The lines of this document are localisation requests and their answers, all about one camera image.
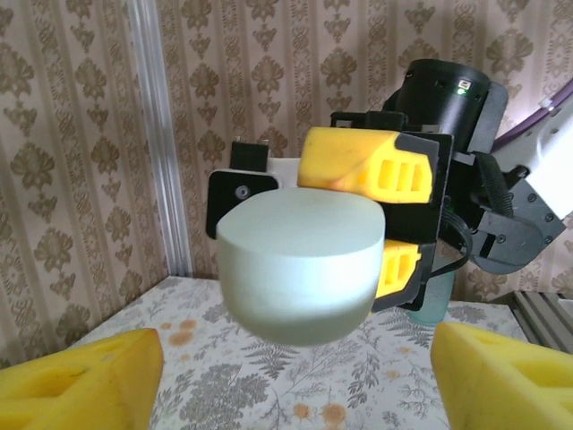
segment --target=white foam cylinder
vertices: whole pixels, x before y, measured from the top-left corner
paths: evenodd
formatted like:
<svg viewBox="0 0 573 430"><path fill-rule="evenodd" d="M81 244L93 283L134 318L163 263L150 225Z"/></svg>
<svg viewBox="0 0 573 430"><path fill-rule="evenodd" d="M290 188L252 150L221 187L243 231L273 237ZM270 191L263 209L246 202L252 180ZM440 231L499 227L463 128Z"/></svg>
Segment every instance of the white foam cylinder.
<svg viewBox="0 0 573 430"><path fill-rule="evenodd" d="M309 188L254 195L217 227L227 309L275 343L340 339L372 309L384 233L381 206L359 195Z"/></svg>

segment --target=white tablecloth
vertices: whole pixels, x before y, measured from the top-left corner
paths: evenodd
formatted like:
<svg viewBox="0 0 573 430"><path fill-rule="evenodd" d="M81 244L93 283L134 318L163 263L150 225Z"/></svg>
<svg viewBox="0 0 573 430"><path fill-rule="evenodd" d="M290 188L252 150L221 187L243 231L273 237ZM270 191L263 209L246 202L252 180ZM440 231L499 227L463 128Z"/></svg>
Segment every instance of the white tablecloth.
<svg viewBox="0 0 573 430"><path fill-rule="evenodd" d="M452 302L447 321L525 339L503 305ZM153 430L449 429L433 330L398 308L327 346L280 347L237 326L216 281L168 278L80 344L142 327L158 330L166 360Z"/></svg>

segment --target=beige damask wallpaper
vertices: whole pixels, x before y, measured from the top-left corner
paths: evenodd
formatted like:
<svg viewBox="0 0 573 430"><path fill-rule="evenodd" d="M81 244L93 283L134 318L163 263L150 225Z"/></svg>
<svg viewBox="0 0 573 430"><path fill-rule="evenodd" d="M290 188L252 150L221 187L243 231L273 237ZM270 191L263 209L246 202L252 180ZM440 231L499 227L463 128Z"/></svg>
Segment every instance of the beige damask wallpaper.
<svg viewBox="0 0 573 430"><path fill-rule="evenodd" d="M235 136L295 157L333 110L380 108L411 61L472 65L504 83L502 131L573 76L570 0L158 0L193 268L216 276L203 233L208 174L228 166ZM471 265L458 298L511 288L573 289L573 220L520 273Z"/></svg>
<svg viewBox="0 0 573 430"><path fill-rule="evenodd" d="M127 11L0 2L0 368L167 275Z"/></svg>
<svg viewBox="0 0 573 430"><path fill-rule="evenodd" d="M167 269L126 2L0 0L0 367L69 345ZM573 76L570 0L157 0L195 276L208 174L237 136L300 153L333 110L380 108L435 57L508 86L502 130ZM569 231L458 298L570 291Z"/></svg>

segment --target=yellow sponge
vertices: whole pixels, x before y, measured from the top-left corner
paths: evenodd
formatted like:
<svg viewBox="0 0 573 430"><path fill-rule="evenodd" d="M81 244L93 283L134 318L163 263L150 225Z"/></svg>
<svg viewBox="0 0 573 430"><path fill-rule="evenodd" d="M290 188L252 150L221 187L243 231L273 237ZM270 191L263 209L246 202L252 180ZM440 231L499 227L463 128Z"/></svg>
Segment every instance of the yellow sponge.
<svg viewBox="0 0 573 430"><path fill-rule="evenodd" d="M389 239L384 241L384 257L376 298L402 291L420 258L422 255L416 244Z"/></svg>
<svg viewBox="0 0 573 430"><path fill-rule="evenodd" d="M432 367L452 430L573 429L573 356L441 322Z"/></svg>
<svg viewBox="0 0 573 430"><path fill-rule="evenodd" d="M298 186L360 194L377 202L427 203L432 167L424 154L399 150L400 133L314 127L304 143Z"/></svg>
<svg viewBox="0 0 573 430"><path fill-rule="evenodd" d="M163 370L155 330L136 330L0 372L2 430L145 430Z"/></svg>

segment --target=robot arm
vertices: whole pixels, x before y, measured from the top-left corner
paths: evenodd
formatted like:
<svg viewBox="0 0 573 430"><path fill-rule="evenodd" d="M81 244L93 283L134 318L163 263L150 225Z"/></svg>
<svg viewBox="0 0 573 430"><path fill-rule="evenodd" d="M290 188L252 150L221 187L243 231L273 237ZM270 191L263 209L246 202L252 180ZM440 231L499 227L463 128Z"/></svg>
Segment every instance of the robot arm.
<svg viewBox="0 0 573 430"><path fill-rule="evenodd" d="M210 177L207 232L215 238L218 220L251 195L293 186L293 170L291 176L284 170L290 164L296 167L300 186L361 194L382 206L387 265L374 312L395 305L421 307L438 237L464 255L445 270L472 260L491 273L518 271L564 230L562 220L573 209L573 198L552 186L556 176L566 175L564 165L573 155L566 137L573 128L572 106L564 105L558 115L547 116L531 133L491 155L507 101L505 88L475 69L438 60L415 61L382 111L333 113L330 129L309 133L301 160L269 160L265 145L234 142L231 168ZM389 159L380 157L371 148L369 133L392 135L394 149L399 142L408 142L398 149L427 159L432 176L424 184L427 199L372 194L376 187L365 187L364 168L355 168L353 162L368 159L366 170L377 177L380 189L390 183L398 186L400 166L404 172L412 168L404 159L392 161L391 151L385 152ZM358 158L344 159L344 151ZM415 257L414 269L400 271L399 264L390 263L391 255L395 262ZM395 273L408 275L390 276L396 267ZM388 280L393 280L392 288Z"/></svg>

